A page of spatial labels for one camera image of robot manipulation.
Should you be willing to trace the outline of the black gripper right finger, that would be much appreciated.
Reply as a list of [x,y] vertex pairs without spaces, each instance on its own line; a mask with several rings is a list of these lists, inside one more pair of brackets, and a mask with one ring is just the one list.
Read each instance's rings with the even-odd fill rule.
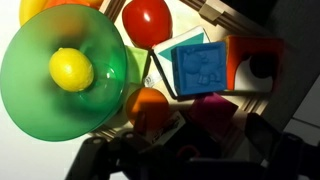
[[281,132],[256,113],[244,113],[233,118],[254,148],[268,161],[264,180],[298,180],[306,176],[320,180],[320,146],[302,138]]

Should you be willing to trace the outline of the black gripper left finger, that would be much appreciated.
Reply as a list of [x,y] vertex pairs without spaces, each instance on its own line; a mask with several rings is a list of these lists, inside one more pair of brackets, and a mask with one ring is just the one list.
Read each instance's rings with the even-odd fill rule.
[[140,135],[124,132],[108,142],[103,137],[86,139],[65,180],[110,180],[122,172],[129,180],[156,180],[156,171],[146,163],[142,152],[150,147]]

